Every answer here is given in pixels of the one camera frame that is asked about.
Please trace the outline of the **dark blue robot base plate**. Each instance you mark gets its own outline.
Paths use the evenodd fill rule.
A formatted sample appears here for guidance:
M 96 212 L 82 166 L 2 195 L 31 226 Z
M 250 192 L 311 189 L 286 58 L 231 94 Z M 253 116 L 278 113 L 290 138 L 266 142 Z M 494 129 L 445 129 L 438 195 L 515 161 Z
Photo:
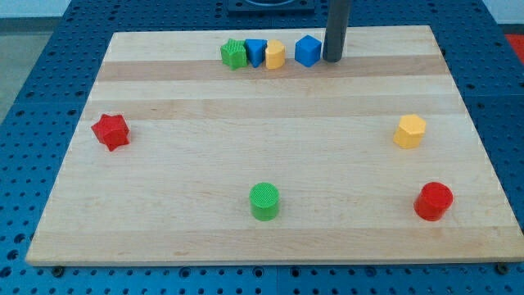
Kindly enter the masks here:
M 314 12 L 315 0 L 226 0 L 229 14 Z

